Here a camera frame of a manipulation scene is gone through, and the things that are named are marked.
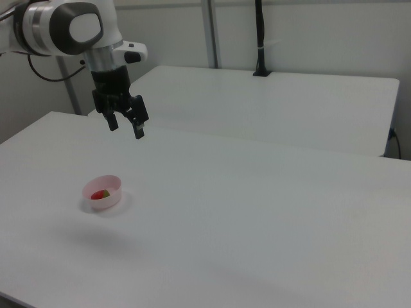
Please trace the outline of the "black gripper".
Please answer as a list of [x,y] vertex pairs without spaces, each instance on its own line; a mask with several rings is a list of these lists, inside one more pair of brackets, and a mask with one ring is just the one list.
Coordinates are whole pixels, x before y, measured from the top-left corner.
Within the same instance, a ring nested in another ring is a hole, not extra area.
[[94,72],[96,89],[92,96],[96,111],[106,119],[110,131],[119,128],[115,112],[123,114],[132,124],[137,140],[144,137],[144,123],[149,120],[143,97],[132,96],[130,78],[126,66],[111,71]]

